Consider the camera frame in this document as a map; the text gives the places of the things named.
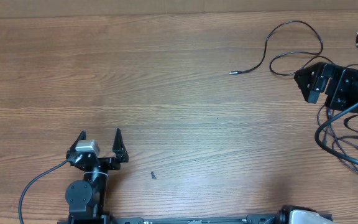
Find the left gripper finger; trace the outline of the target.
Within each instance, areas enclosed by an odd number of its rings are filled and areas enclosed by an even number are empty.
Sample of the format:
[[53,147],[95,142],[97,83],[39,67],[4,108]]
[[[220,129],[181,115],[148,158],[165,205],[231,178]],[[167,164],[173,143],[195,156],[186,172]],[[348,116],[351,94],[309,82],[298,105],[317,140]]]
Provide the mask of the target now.
[[74,143],[70,146],[69,150],[67,150],[66,158],[68,159],[72,153],[74,153],[75,147],[78,144],[79,141],[86,140],[86,131],[82,130],[82,132],[79,134],[77,139],[74,141]]
[[119,163],[129,162],[129,155],[124,145],[122,133],[119,128],[116,130],[116,135],[112,145],[112,152],[115,154],[115,157]]

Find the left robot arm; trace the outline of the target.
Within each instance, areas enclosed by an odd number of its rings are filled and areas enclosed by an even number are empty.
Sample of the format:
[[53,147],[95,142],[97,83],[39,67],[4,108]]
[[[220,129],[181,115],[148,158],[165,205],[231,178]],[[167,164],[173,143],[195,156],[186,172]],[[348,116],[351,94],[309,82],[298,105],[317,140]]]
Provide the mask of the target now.
[[116,223],[104,210],[108,186],[108,172],[119,170],[129,161],[122,133],[116,130],[112,157],[99,157],[100,148],[94,139],[87,139],[82,131],[67,150],[66,159],[71,166],[84,172],[83,179],[72,182],[66,189],[65,200],[69,205],[67,223]]

